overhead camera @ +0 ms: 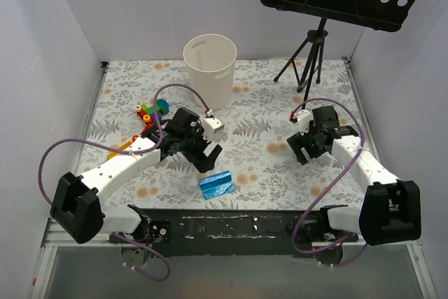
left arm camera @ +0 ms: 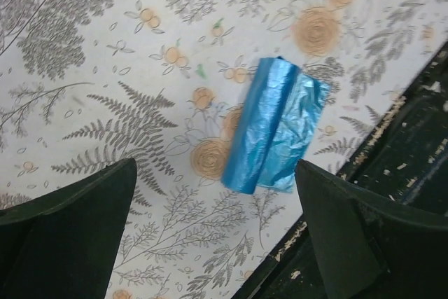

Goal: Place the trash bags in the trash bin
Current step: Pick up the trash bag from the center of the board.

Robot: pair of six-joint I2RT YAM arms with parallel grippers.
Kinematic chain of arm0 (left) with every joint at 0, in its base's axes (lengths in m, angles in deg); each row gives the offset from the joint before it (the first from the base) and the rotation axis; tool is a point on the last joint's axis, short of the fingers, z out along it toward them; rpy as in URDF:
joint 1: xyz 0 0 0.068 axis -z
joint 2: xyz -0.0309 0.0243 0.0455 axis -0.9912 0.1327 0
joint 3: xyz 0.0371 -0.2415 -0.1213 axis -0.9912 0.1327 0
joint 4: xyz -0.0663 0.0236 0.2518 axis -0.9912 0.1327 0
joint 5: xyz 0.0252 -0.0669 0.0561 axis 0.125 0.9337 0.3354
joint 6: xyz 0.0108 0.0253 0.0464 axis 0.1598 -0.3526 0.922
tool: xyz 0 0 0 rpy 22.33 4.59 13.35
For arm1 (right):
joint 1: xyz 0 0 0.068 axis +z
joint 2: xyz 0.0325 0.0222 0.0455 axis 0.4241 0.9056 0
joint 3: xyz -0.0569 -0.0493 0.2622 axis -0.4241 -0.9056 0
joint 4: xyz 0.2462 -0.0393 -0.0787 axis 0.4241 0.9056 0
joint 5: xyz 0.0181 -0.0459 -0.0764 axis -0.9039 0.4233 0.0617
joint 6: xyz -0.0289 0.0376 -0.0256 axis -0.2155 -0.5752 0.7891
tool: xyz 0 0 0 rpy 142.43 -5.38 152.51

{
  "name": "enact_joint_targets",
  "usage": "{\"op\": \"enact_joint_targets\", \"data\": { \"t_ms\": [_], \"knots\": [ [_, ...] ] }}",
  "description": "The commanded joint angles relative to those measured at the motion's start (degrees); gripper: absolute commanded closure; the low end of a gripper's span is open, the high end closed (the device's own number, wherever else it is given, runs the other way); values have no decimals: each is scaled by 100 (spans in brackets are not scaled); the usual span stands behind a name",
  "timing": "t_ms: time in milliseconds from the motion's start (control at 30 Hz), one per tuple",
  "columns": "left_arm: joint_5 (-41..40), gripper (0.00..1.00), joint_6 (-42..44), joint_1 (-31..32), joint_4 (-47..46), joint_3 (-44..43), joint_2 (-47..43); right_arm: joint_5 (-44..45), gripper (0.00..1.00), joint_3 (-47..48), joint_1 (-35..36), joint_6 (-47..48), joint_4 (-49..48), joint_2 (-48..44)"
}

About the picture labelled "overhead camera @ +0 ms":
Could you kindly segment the blue plastic trash bag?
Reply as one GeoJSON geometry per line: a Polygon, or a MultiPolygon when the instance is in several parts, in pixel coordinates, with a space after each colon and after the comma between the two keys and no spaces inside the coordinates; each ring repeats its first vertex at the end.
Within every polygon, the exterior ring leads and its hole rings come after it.
{"type": "Polygon", "coordinates": [[[230,171],[204,177],[198,181],[198,184],[205,200],[210,200],[235,191],[230,171]]]}

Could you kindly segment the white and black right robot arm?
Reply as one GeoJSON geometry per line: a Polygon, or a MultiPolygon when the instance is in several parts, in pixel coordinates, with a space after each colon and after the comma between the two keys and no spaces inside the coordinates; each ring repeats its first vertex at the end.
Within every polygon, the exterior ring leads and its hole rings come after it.
{"type": "Polygon", "coordinates": [[[351,126],[340,125],[333,106],[292,112],[290,121],[297,124],[298,131],[287,142],[301,165],[328,153],[364,192],[361,208],[320,208],[316,231],[321,239],[332,241],[342,231],[362,235],[371,246],[420,238],[418,185],[399,179],[363,149],[360,134],[351,126]]]}

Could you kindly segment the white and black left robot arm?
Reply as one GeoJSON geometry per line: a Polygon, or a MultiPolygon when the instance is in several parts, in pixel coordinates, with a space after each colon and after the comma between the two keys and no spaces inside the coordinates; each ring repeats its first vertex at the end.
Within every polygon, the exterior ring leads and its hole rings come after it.
{"type": "Polygon", "coordinates": [[[222,148],[217,145],[210,154],[205,150],[223,128],[217,117],[201,118],[187,108],[179,108],[160,127],[154,125],[139,135],[122,154],[79,176],[71,172],[62,176],[51,217],[79,244],[102,232],[119,232],[132,242],[143,242],[152,232],[145,211],[132,204],[107,207],[107,199],[140,172],[177,153],[200,173],[212,170],[222,148]]]}

